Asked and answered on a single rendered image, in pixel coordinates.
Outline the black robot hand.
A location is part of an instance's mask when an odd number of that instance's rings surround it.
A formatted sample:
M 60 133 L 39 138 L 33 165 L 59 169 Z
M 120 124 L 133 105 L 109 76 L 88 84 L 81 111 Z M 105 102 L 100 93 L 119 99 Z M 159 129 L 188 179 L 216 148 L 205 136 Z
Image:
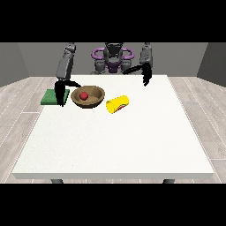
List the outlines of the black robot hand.
M 139 70 L 141 70 L 141 75 L 143 76 L 143 85 L 146 87 L 149 83 L 149 80 L 152 78 L 152 67 L 150 63 L 133 66 L 132 68 L 123 71 L 123 74 L 131 74 Z
M 80 87 L 80 84 L 78 84 L 75 81 L 71 80 L 58 80 L 55 83 L 54 89 L 56 94 L 56 101 L 57 104 L 60 106 L 64 106 L 64 94 L 65 94 L 65 87 Z

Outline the green square pad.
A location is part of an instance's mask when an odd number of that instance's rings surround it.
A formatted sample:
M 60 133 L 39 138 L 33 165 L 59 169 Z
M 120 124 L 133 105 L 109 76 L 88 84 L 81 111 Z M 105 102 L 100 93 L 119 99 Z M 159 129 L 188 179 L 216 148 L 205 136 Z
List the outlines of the green square pad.
M 66 89 L 64 93 L 64 103 L 66 103 L 69 93 L 70 90 Z M 44 96 L 41 99 L 41 105 L 57 105 L 57 98 L 54 89 L 46 90 Z

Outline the brown wooden bowl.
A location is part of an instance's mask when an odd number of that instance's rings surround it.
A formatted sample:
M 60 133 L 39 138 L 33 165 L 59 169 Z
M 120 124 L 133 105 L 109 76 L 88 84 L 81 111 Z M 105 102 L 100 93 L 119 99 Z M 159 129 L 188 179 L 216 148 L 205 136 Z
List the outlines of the brown wooden bowl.
M 87 94 L 87 98 L 82 100 L 80 95 Z M 72 101 L 82 109 L 92 109 L 102 103 L 105 97 L 105 92 L 98 86 L 83 86 L 75 89 L 71 94 Z

